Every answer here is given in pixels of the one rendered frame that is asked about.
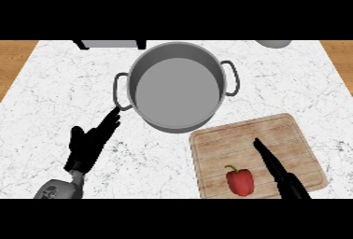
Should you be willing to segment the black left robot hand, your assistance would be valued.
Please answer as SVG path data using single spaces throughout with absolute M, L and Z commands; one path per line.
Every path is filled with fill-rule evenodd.
M 83 174 L 91 172 L 105 144 L 119 126 L 120 108 L 116 107 L 99 125 L 88 132 L 83 131 L 80 126 L 73 127 L 70 142 L 71 154 L 64 166 L 68 172 L 79 171 Z

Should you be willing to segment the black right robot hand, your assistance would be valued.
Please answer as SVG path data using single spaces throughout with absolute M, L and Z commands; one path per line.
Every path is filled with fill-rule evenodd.
M 260 153 L 268 171 L 278 183 L 281 198 L 309 199 L 311 195 L 297 176 L 285 170 L 280 159 L 259 139 L 254 140 L 254 148 Z

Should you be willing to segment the red bell pepper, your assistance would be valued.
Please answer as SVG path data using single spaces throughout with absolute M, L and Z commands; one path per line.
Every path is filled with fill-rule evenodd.
M 254 192 L 254 178 L 249 169 L 238 169 L 234 165 L 228 164 L 226 168 L 231 171 L 226 173 L 226 180 L 231 191 L 238 196 L 247 196 Z

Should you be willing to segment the wooden cutting board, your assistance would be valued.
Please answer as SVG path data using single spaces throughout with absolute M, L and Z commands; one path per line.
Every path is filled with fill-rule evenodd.
M 198 176 L 200 197 L 238 198 L 231 191 L 226 173 L 247 169 L 254 178 L 253 199 L 281 196 L 254 141 L 266 145 L 285 170 L 296 174 L 309 191 L 327 187 L 328 181 L 302 129 L 287 113 L 213 127 L 191 134 L 191 150 Z

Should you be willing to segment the grey metal pot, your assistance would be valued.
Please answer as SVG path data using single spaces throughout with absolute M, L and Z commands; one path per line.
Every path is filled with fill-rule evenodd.
M 135 61 L 127 78 L 132 109 L 160 131 L 185 134 L 215 116 L 226 90 L 225 61 L 201 46 L 169 42 L 148 49 Z

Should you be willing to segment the grey appliance with black legs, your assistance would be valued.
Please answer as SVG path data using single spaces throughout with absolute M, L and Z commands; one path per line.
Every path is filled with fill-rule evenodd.
M 136 48 L 147 49 L 147 40 L 74 40 L 80 49 Z

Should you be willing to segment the pale grey round object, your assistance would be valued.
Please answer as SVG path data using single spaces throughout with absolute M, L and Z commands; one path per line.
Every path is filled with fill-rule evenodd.
M 259 40 L 259 43 L 271 49 L 283 49 L 285 48 L 291 41 L 290 40 Z

